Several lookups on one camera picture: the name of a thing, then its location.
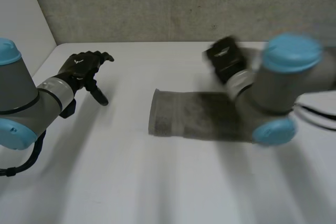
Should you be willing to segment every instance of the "robotic hand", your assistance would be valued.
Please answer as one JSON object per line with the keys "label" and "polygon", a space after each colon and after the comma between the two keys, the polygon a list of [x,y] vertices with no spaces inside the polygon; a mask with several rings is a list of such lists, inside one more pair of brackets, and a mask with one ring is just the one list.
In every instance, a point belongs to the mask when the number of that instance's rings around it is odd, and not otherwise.
{"label": "robotic hand", "polygon": [[[336,57],[308,37],[282,34],[270,40],[257,72],[248,68],[247,58],[232,37],[219,40],[205,53],[217,77],[227,85],[241,118],[244,137],[253,142],[289,142],[297,131],[289,113],[297,105],[298,96],[336,89]],[[300,106],[336,119],[335,115]]]}
{"label": "robotic hand", "polygon": [[14,176],[35,163],[46,128],[57,116],[67,118],[74,114],[78,90],[85,87],[101,105],[108,104],[93,79],[107,60],[114,61],[106,52],[73,54],[56,76],[35,87],[15,44],[11,40],[0,39],[0,145],[23,150],[35,143],[25,164],[0,169],[0,176]]}

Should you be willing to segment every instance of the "concrete wall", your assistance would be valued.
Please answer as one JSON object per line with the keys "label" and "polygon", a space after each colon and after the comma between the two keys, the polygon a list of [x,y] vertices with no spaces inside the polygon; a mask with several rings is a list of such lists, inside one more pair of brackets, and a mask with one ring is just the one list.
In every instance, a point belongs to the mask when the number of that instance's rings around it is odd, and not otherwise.
{"label": "concrete wall", "polygon": [[57,43],[267,40],[336,22],[336,0],[38,0]]}

